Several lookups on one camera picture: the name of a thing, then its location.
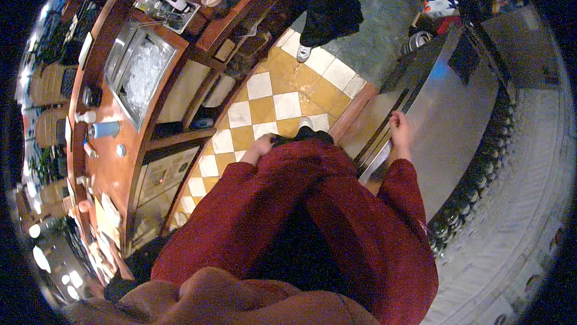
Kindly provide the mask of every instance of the wooden bar top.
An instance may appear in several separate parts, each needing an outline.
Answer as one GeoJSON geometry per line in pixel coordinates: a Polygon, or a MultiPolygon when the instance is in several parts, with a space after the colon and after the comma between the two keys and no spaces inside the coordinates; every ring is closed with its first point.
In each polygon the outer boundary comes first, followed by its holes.
{"type": "MultiPolygon", "coordinates": [[[[215,71],[212,76],[216,78],[218,73],[222,73],[226,68],[225,64],[213,58],[220,44],[257,3],[264,7],[270,7],[273,4],[273,0],[241,0],[230,9],[224,18],[210,19],[210,17],[205,17],[208,24],[197,26],[198,28],[195,29],[202,33],[196,44],[189,43],[161,24],[149,26],[149,30],[154,31],[164,41],[177,49],[177,53],[160,80],[151,98],[140,131],[138,131],[123,112],[112,91],[108,88],[103,75],[108,54],[122,27],[130,21],[142,23],[149,20],[149,17],[143,12],[133,8],[134,1],[107,0],[104,4],[90,31],[92,46],[86,57],[85,65],[77,69],[68,112],[70,124],[70,138],[67,141],[68,178],[75,192],[76,200],[80,201],[87,198],[84,186],[76,183],[76,178],[83,175],[90,177],[91,187],[98,200],[102,202],[103,193],[110,197],[122,216],[119,232],[121,234],[120,250],[123,253],[126,250],[127,224],[130,223],[130,216],[135,211],[133,200],[135,187],[146,153],[186,141],[210,138],[215,132],[214,129],[196,132],[185,131],[179,135],[152,140],[156,119],[184,63],[189,59],[201,62],[215,71]],[[102,90],[100,106],[91,109],[96,112],[96,122],[118,121],[120,127],[116,137],[108,136],[88,141],[95,149],[97,158],[90,158],[84,151],[87,125],[74,121],[75,113],[84,113],[89,110],[82,103],[82,93],[87,86],[99,87],[102,90]],[[126,154],[122,157],[117,156],[119,144],[126,148],[126,154]]],[[[204,10],[203,13],[209,14],[210,11],[204,10]]],[[[88,229],[83,229],[83,231],[90,233],[88,229]]]]}

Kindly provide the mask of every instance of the black pants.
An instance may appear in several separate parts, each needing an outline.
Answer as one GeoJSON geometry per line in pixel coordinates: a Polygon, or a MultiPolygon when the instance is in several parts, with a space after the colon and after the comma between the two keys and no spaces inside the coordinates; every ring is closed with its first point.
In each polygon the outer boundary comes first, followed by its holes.
{"type": "Polygon", "coordinates": [[[303,126],[298,130],[298,134],[293,138],[288,138],[284,136],[278,136],[275,138],[275,143],[272,145],[273,148],[278,147],[282,144],[295,142],[295,141],[304,141],[308,139],[317,139],[321,140],[324,143],[334,144],[335,141],[332,139],[332,136],[327,134],[324,131],[313,131],[312,128],[308,126],[303,126]]]}
{"type": "Polygon", "coordinates": [[[358,32],[363,22],[359,0],[306,0],[307,21],[301,45],[318,47],[358,32]]]}

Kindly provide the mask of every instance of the maroon sleeve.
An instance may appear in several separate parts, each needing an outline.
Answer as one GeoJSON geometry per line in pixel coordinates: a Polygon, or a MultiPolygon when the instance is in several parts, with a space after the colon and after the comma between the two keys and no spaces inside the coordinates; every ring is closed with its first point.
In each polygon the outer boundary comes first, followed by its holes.
{"type": "Polygon", "coordinates": [[[381,324],[419,324],[438,288],[412,164],[395,161],[375,198],[355,177],[318,184],[307,208],[357,300],[381,324]]]}
{"type": "Polygon", "coordinates": [[[397,159],[391,164],[377,197],[399,213],[422,241],[428,243],[425,206],[417,183],[417,172],[411,162],[397,159]]]}

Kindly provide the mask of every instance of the yellow floor tile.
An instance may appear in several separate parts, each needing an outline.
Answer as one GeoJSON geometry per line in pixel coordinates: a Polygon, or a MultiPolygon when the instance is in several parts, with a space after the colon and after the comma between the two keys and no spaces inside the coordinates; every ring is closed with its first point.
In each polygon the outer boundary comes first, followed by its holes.
{"type": "Polygon", "coordinates": [[[238,93],[237,97],[234,99],[234,103],[249,101],[249,91],[246,89],[246,84],[242,86],[241,91],[238,93]]]}
{"type": "Polygon", "coordinates": [[[285,75],[284,78],[287,84],[306,95],[314,88],[321,75],[305,64],[300,64],[294,71],[285,75]]]}
{"type": "Polygon", "coordinates": [[[191,177],[202,177],[200,175],[200,166],[198,166],[198,161],[192,167],[192,175],[191,177]]]}
{"type": "Polygon", "coordinates": [[[340,98],[340,95],[344,95],[339,89],[337,89],[333,84],[321,77],[314,88],[309,92],[307,97],[325,112],[329,112],[331,107],[340,98]]]}
{"type": "Polygon", "coordinates": [[[273,95],[281,95],[286,94],[289,92],[295,92],[296,89],[291,86],[288,82],[283,79],[277,79],[275,81],[270,79],[270,84],[272,85],[272,94],[273,95]]]}
{"type": "Polygon", "coordinates": [[[220,121],[220,123],[218,124],[218,126],[216,128],[219,131],[230,128],[230,123],[228,122],[228,113],[224,114],[222,120],[220,121]]]}
{"type": "Polygon", "coordinates": [[[256,66],[256,69],[253,71],[253,75],[258,75],[258,74],[263,74],[264,72],[268,72],[268,69],[266,66],[263,65],[263,63],[260,63],[258,66],[256,66]]]}
{"type": "Polygon", "coordinates": [[[264,72],[269,71],[270,70],[270,64],[273,62],[274,58],[276,56],[278,56],[278,54],[280,52],[284,52],[284,51],[281,50],[280,48],[276,48],[276,47],[271,48],[270,51],[268,52],[267,56],[258,64],[258,67],[262,66],[264,69],[266,69],[266,71],[264,71],[264,72]]]}
{"type": "Polygon", "coordinates": [[[182,208],[182,204],[180,203],[180,201],[179,201],[178,204],[177,204],[177,208],[176,208],[176,211],[175,211],[175,212],[176,212],[176,213],[183,213],[183,212],[184,212],[184,210],[183,210],[183,208],[182,208]]]}
{"type": "Polygon", "coordinates": [[[206,193],[212,190],[212,188],[218,182],[218,177],[203,177],[204,188],[206,189],[206,193]]]}
{"type": "Polygon", "coordinates": [[[272,96],[251,99],[249,108],[253,125],[276,120],[275,103],[272,101],[272,96]]]}
{"type": "Polygon", "coordinates": [[[235,151],[245,151],[255,141],[255,133],[252,126],[243,126],[230,129],[230,135],[233,138],[233,147],[235,151]]]}
{"type": "Polygon", "coordinates": [[[298,132],[298,124],[301,121],[301,117],[295,117],[294,119],[278,120],[276,122],[276,127],[279,129],[279,135],[286,137],[294,137],[298,132]]]}
{"type": "Polygon", "coordinates": [[[299,63],[294,57],[280,50],[277,55],[272,57],[270,63],[267,65],[270,72],[270,82],[273,86],[275,82],[278,81],[286,82],[286,79],[295,71],[298,65],[299,63]]]}
{"type": "Polygon", "coordinates": [[[234,153],[216,154],[216,167],[218,168],[218,176],[222,176],[224,169],[229,163],[235,163],[237,159],[234,157],[234,153]]]}
{"type": "Polygon", "coordinates": [[[192,199],[194,200],[194,204],[198,206],[198,203],[204,199],[204,196],[192,196],[192,199]]]}
{"type": "Polygon", "coordinates": [[[215,154],[215,150],[214,150],[214,148],[212,148],[212,140],[211,140],[204,147],[202,155],[208,156],[208,155],[214,155],[214,154],[215,154]]]}
{"type": "Polygon", "coordinates": [[[328,114],[331,115],[332,117],[338,119],[339,116],[347,108],[347,106],[349,105],[350,102],[351,102],[351,99],[349,98],[349,96],[347,96],[343,93],[340,93],[337,96],[333,105],[331,106],[330,110],[328,110],[328,114]]]}
{"type": "Polygon", "coordinates": [[[186,183],[186,185],[184,186],[184,189],[182,189],[182,196],[181,198],[185,197],[185,196],[192,196],[191,194],[191,188],[188,187],[188,183],[186,183]]]}
{"type": "Polygon", "coordinates": [[[303,116],[313,116],[314,114],[326,113],[325,110],[315,104],[311,99],[307,98],[303,94],[298,94],[298,100],[301,103],[301,113],[303,116]]]}
{"type": "Polygon", "coordinates": [[[336,118],[328,115],[328,128],[332,128],[333,125],[336,123],[336,118]]]}

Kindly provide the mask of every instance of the wooden cabinet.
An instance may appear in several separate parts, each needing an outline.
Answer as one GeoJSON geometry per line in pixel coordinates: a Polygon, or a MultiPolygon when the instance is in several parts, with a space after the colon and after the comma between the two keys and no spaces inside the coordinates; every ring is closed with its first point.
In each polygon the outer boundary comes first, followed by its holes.
{"type": "MultiPolygon", "coordinates": [[[[152,233],[157,235],[158,231],[168,229],[191,167],[216,132],[215,128],[194,129],[191,125],[200,118],[215,123],[223,118],[252,69],[299,15],[296,11],[299,0],[241,0],[224,18],[213,19],[208,12],[202,26],[199,21],[192,21],[184,37],[160,24],[148,26],[146,31],[169,44],[175,54],[151,94],[141,125],[135,126],[104,76],[106,59],[122,27],[130,22],[151,21],[143,12],[133,9],[132,2],[108,0],[103,7],[90,32],[93,45],[85,68],[77,72],[69,109],[69,118],[86,110],[79,101],[82,88],[100,86],[103,98],[96,110],[97,121],[119,121],[121,130],[115,138],[90,140],[98,154],[93,159],[86,156],[82,147],[85,125],[71,121],[72,134],[67,147],[71,184],[76,184],[76,177],[81,175],[93,177],[96,198],[106,193],[118,208],[122,216],[119,244],[124,255],[141,246],[152,233]],[[126,147],[123,157],[116,154],[119,144],[126,147]],[[196,148],[196,152],[186,169],[180,169],[182,178],[162,192],[162,197],[158,194],[162,205],[147,205],[143,208],[148,209],[145,213],[150,216],[143,214],[140,195],[146,175],[142,171],[146,173],[143,169],[148,169],[150,158],[166,157],[187,148],[196,148]],[[150,217],[164,220],[160,230],[150,231],[152,228],[147,225],[150,217]]],[[[74,185],[73,190],[77,200],[87,197],[82,186],[74,185]]]]}

